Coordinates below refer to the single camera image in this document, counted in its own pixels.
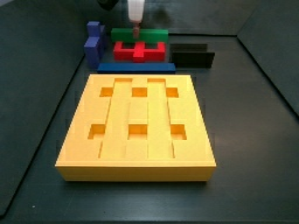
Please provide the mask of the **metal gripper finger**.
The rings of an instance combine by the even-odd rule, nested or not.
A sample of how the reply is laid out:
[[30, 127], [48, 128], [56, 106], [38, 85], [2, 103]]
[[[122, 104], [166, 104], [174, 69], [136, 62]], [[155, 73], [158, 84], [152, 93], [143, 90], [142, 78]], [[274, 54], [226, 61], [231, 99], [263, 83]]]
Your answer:
[[139, 39], [139, 32], [140, 32], [140, 24], [135, 23], [134, 24], [134, 38]]

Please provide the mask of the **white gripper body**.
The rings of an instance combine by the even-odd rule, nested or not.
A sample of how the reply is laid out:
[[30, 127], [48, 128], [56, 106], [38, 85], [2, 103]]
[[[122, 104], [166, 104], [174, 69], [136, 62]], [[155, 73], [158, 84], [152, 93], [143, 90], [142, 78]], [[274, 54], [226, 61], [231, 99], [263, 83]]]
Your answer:
[[144, 15], [146, 0], [127, 0], [128, 19], [132, 23], [140, 23]]

